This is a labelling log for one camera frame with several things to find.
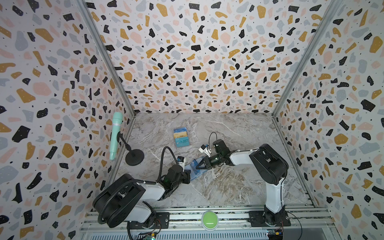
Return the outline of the green push button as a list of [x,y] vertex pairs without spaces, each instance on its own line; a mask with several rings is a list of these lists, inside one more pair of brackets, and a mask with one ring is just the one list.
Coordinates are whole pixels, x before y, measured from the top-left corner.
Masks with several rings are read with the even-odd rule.
[[206,231],[214,231],[219,225],[219,218],[213,211],[206,211],[203,213],[201,223]]

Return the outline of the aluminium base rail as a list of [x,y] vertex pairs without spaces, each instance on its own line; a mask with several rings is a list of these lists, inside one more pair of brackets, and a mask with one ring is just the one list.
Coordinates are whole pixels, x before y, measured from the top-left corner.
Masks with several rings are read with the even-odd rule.
[[114,228],[98,223],[98,213],[87,213],[80,228],[86,232],[122,232],[130,227],[132,231],[160,230],[170,231],[229,231],[253,229],[323,229],[334,228],[333,220],[325,208],[313,208],[308,205],[288,205],[280,217],[270,217],[274,223],[267,224],[268,219],[263,206],[230,207],[183,207],[155,208],[153,223],[146,227],[143,223],[127,217]]

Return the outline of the black microphone stand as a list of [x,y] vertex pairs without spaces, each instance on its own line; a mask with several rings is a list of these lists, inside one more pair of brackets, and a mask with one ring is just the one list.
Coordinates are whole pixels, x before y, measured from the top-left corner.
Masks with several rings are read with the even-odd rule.
[[122,141],[125,145],[126,150],[128,151],[125,161],[129,166],[137,166],[139,165],[145,158],[145,154],[142,150],[134,149],[132,150],[131,146],[126,142],[124,136],[121,132],[117,134],[117,141]]

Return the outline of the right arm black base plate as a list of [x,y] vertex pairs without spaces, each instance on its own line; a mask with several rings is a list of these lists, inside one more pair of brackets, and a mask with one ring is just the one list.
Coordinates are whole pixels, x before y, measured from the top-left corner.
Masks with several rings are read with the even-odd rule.
[[291,222],[285,210],[274,214],[267,211],[249,211],[248,222],[252,227],[290,227]]

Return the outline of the mint green microphone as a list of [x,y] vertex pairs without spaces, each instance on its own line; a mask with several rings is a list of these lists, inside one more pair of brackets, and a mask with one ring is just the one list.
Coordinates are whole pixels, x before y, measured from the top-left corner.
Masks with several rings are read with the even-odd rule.
[[117,156],[118,149],[118,133],[120,132],[123,123],[123,114],[115,112],[112,119],[112,133],[110,142],[110,160],[113,161]]

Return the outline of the blue leather card holder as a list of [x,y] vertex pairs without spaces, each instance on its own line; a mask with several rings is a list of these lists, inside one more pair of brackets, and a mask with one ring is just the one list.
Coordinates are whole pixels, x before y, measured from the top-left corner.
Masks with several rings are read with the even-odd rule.
[[201,162],[201,160],[203,159],[203,157],[201,158],[198,158],[198,159],[194,159],[190,164],[188,165],[185,165],[184,167],[184,170],[190,170],[191,173],[190,173],[190,181],[193,181],[195,179],[197,179],[199,176],[201,176],[203,173],[205,173],[207,170],[198,170],[196,168],[196,166],[198,165],[198,163]]

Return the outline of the clear box with cards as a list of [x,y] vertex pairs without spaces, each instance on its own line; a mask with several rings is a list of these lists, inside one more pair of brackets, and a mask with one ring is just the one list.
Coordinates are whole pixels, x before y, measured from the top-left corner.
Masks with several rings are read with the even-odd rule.
[[174,129],[173,136],[177,148],[187,147],[190,145],[187,128],[182,127]]

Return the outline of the dark blue VIP credit card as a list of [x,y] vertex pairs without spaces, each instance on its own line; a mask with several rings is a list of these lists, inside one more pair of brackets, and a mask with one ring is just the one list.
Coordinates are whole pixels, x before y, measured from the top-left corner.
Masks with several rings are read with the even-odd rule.
[[192,169],[192,171],[194,172],[195,175],[197,175],[197,174],[200,172],[200,170],[197,169],[198,164],[199,164],[199,163],[196,161],[196,159],[194,159],[194,160],[190,163],[190,167],[191,167],[191,169]]

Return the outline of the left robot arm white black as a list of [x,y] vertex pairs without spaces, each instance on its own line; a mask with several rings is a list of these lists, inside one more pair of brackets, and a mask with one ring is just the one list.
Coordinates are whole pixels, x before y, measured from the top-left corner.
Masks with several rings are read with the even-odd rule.
[[129,227],[137,225],[149,229],[158,221],[157,212],[148,201],[165,200],[179,185],[190,181],[191,170],[178,164],[157,182],[138,180],[124,174],[93,201],[93,208],[99,213],[98,223],[115,228],[127,221]]

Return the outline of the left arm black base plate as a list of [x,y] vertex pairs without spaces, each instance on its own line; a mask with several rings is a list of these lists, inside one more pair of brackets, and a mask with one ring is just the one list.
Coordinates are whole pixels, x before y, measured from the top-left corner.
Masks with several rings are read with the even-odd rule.
[[152,213],[143,222],[129,221],[128,226],[131,230],[155,230],[155,229],[167,229],[169,227],[170,213]]

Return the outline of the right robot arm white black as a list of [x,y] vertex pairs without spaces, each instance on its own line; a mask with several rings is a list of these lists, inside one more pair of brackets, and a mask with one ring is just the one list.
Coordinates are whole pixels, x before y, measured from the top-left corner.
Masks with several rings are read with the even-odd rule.
[[288,175],[288,163],[268,144],[252,150],[231,151],[224,141],[214,142],[216,154],[209,153],[196,165],[197,170],[210,170],[221,165],[254,165],[266,182],[266,203],[262,219],[271,227],[282,225],[287,217],[283,200],[283,185]]

